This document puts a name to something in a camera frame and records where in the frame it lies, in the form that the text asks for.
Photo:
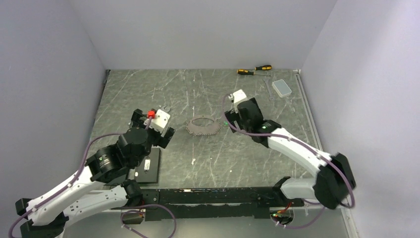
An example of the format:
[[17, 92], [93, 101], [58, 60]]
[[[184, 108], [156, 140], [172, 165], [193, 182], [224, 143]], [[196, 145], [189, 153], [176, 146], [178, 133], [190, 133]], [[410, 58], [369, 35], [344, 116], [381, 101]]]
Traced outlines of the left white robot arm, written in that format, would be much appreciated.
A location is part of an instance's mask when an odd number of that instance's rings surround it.
[[114, 144], [91, 156], [84, 154], [78, 170], [45, 194], [18, 200], [16, 224], [20, 225], [22, 237], [56, 238], [78, 221], [108, 209], [138, 212], [154, 207], [151, 197], [133, 179], [96, 195], [90, 192], [141, 165], [152, 148], [165, 148], [175, 132], [169, 122], [170, 114], [163, 110], [146, 114], [135, 110], [131, 127], [116, 133]]

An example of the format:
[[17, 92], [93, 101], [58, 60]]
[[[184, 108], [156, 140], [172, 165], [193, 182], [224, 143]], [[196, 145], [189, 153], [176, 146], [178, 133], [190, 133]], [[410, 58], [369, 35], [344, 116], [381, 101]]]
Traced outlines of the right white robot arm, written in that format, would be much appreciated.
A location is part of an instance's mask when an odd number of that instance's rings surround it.
[[291, 199], [316, 200], [328, 209], [339, 206], [352, 209], [356, 205], [357, 186], [348, 158], [342, 153], [330, 154], [298, 139], [282, 125], [264, 119], [255, 98], [231, 94], [222, 97], [222, 105], [229, 101], [233, 108], [222, 107], [222, 118], [232, 132], [252, 138], [266, 148], [280, 152], [301, 165], [312, 178], [288, 178], [273, 192], [273, 200], [284, 206]]

